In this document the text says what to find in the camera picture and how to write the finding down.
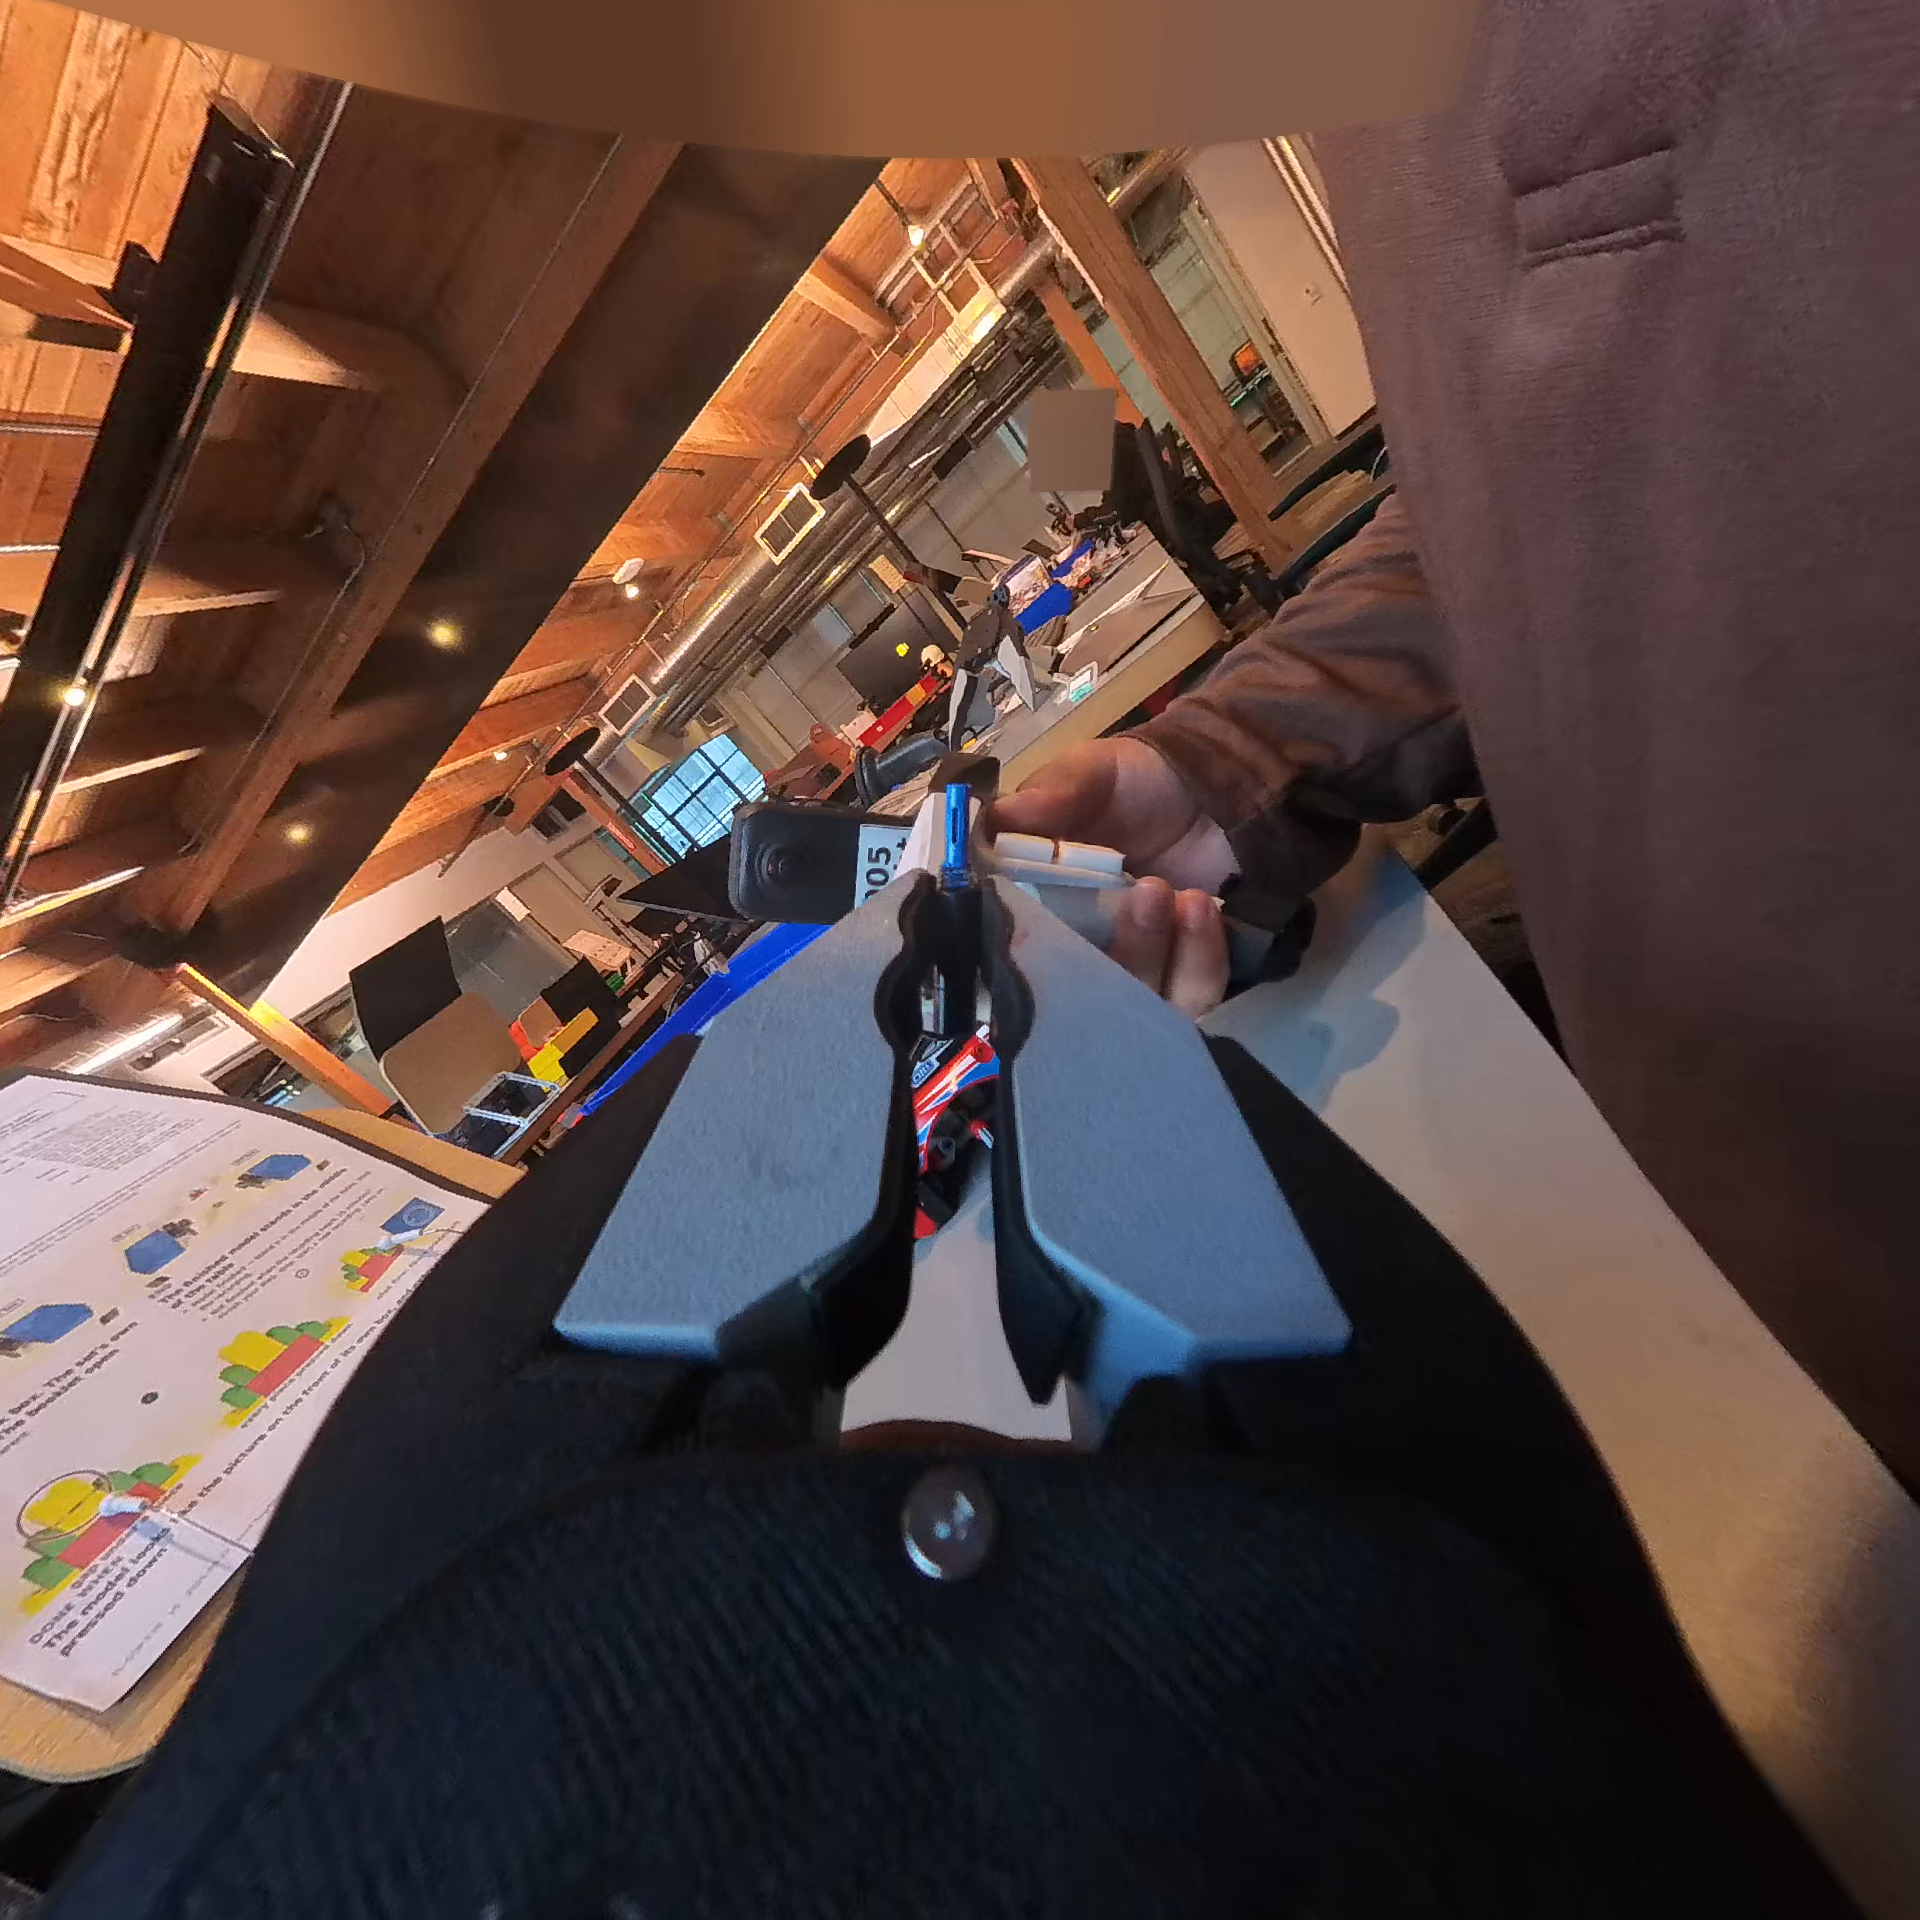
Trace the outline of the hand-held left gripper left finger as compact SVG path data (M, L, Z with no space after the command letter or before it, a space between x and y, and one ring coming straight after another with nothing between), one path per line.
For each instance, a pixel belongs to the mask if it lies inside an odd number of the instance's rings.
M571 1349L768 1377L842 1444L913 1295L920 921L902 875L714 1020L557 1309Z

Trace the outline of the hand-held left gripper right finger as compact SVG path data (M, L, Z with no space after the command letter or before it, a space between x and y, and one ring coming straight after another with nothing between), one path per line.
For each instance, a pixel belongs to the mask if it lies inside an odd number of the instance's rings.
M1027 890L983 885L1010 1361L1096 1448L1142 1384L1352 1346L1207 1037Z

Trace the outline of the black brick beam blue pins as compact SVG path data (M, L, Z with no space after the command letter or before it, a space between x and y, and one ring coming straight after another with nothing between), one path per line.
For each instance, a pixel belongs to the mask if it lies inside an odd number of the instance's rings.
M974 784L945 779L931 935L931 1033L967 1040L978 1025L983 890L974 872Z

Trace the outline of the person's right forearm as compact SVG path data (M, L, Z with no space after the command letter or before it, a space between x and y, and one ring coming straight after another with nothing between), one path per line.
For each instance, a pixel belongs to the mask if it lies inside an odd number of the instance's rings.
M1283 612L1135 738L1173 778L1166 847L1133 854L1192 890L1306 900L1360 847L1479 796L1414 520L1387 493Z

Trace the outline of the grey desk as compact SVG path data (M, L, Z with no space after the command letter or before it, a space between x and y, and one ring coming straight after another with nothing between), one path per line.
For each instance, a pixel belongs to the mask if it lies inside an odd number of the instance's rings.
M1207 1020L1488 1285L1589 1429L1714 1706L1865 1918L1920 1910L1920 1520L1368 834L1295 978Z

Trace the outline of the person's right hand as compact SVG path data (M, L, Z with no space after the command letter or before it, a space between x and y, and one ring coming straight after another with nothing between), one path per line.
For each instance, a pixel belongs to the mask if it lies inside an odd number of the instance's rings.
M1083 739L1000 796L983 832L1121 854L1135 885L1114 909L1110 955L1191 1020L1229 998L1236 847L1160 749Z

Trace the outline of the large paned window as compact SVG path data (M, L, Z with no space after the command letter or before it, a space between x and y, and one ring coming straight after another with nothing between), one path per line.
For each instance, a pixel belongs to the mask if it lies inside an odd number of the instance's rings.
M646 842L683 860L733 834L743 802L768 801L760 761L723 731L658 767L635 801Z

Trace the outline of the blue plastic bin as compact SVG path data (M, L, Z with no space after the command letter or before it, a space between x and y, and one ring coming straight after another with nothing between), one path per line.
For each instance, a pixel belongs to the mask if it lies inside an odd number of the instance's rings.
M598 1092L577 1106L577 1117L600 1111L646 1063L673 1040L702 1040L717 1013L743 999L765 978L785 970L813 949L825 924L768 924L749 939L723 976L710 976L673 1013L646 1025L646 1033L616 1059Z

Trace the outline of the red toy brick race car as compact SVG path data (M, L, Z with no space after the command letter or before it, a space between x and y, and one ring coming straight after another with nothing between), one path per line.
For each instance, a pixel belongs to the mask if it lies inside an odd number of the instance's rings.
M991 1025L969 1037L924 1037L913 1069L917 1110L917 1241L932 1237L969 1198L996 1142Z

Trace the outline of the background workbench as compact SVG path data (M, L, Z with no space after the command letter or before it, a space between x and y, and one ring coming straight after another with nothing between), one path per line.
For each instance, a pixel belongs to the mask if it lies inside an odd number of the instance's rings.
M1121 562L1068 612L1049 665L1055 692L996 722L987 754L1000 759L1000 791L1025 784L1083 739L1121 731L1135 711L1225 648L1225 618L1180 562L1148 535L1133 539Z

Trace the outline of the metal ceiling duct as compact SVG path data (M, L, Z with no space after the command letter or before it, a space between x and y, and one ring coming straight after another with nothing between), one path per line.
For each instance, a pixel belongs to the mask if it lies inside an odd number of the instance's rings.
M1032 359L1017 307L1035 293L1055 257L1055 231L1027 222L1025 251L1010 269L987 280L987 289L924 342L867 427L792 488L696 616L677 628L656 628L669 651L646 680L651 700L639 715L639 731L689 731L760 636L810 618L810 612L874 546L895 554L902 567L905 539L899 525L913 512L913 493L932 482L932 461L958 441L983 427L991 405L1014 395Z

